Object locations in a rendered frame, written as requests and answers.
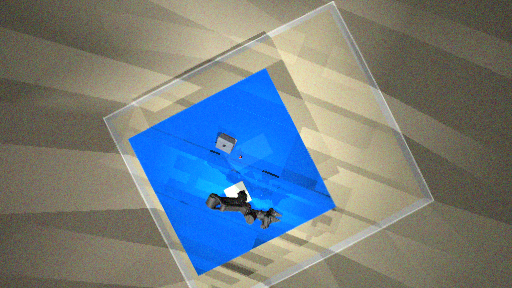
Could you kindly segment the grey sloped panel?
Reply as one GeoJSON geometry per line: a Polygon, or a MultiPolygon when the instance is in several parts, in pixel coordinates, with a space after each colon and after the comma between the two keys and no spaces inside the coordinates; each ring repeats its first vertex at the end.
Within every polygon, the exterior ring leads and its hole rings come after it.
{"type": "Polygon", "coordinates": [[[221,133],[219,136],[218,136],[218,139],[217,139],[217,143],[216,143],[216,148],[230,154],[235,146],[237,142],[237,139],[225,134],[225,133],[221,133]]]}

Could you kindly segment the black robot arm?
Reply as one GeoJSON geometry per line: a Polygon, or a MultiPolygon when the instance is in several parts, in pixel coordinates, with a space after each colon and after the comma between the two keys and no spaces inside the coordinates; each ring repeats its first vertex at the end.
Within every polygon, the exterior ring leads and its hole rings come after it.
{"type": "Polygon", "coordinates": [[[205,205],[212,211],[220,212],[240,212],[248,225],[252,225],[257,219],[259,210],[254,210],[251,204],[247,201],[247,195],[245,191],[237,193],[237,197],[220,197],[215,193],[210,193],[205,205]],[[217,207],[220,205],[220,207],[217,207]],[[252,209],[252,210],[251,210],[252,209]]]}

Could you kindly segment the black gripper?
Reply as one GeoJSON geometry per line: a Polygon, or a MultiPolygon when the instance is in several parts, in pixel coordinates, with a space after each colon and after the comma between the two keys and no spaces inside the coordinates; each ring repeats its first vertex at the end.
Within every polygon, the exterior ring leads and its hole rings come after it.
{"type": "Polygon", "coordinates": [[[281,220],[276,217],[282,217],[282,215],[276,212],[273,208],[269,208],[268,211],[259,210],[257,214],[257,219],[259,221],[263,220],[264,227],[268,227],[268,224],[270,226],[273,223],[280,223],[281,220]]]}

